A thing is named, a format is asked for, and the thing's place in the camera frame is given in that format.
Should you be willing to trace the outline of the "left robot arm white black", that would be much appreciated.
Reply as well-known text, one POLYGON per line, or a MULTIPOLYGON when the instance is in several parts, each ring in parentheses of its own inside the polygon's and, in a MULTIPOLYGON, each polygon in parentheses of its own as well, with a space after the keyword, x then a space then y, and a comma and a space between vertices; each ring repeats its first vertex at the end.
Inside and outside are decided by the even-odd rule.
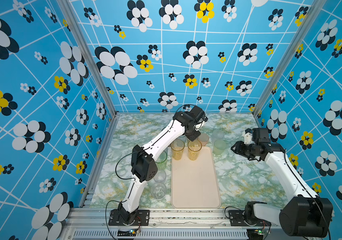
POLYGON ((147 183, 158 172, 156 160, 161 153, 177 138, 186 136, 190 141, 196 140, 199 129, 208 121, 205 112, 198 106, 190 111, 177 111, 170 123, 150 142, 143 146, 135 145, 132 150, 132 177, 128 192, 119 202, 119 218, 125 224, 132 223, 137 217, 139 202, 147 183))

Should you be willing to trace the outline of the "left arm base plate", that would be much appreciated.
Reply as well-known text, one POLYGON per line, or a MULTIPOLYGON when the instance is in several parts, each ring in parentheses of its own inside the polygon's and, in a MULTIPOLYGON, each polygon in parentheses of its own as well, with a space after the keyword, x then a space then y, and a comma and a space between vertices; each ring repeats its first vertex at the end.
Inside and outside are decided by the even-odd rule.
POLYGON ((107 218, 109 226, 148 226, 150 210, 136 210, 128 214, 125 210, 114 209, 107 218))

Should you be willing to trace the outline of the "amber tall glass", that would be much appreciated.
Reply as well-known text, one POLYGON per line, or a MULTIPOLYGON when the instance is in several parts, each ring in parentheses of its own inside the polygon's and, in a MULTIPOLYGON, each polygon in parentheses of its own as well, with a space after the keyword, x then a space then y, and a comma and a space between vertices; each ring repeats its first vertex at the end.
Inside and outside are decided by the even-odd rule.
POLYGON ((171 143, 171 149, 172 149, 172 158, 174 160, 180 160, 183 156, 183 151, 185 148, 185 142, 180 140, 180 139, 176 139, 171 143))
POLYGON ((202 143, 199 140, 188 142, 188 157, 191 161, 197 160, 200 150, 202 149, 202 143))

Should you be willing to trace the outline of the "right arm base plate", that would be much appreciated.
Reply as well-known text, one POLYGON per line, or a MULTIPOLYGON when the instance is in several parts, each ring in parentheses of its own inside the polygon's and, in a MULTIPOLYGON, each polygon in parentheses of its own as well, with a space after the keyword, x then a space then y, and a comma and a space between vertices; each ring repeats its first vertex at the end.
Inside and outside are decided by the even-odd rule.
POLYGON ((244 217, 244 211, 241 210, 228 210, 227 217, 229 218, 230 225, 232 227, 256 227, 256 228, 263 228, 269 227, 271 224, 270 222, 266 222, 263 220, 257 220, 253 223, 247 223, 244 217))

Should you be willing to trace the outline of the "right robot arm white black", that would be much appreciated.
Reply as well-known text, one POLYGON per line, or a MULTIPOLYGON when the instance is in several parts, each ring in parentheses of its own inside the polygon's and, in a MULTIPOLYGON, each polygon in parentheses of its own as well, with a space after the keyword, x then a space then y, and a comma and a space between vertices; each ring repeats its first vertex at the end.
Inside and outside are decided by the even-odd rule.
POLYGON ((231 150, 249 161, 265 162, 276 175, 289 201, 282 209, 262 202, 247 202, 244 221, 250 226, 260 221, 276 224, 288 236, 329 237, 333 211, 331 202, 305 183, 290 163, 286 150, 271 142, 267 129, 246 129, 242 135, 243 141, 237 141, 231 150))

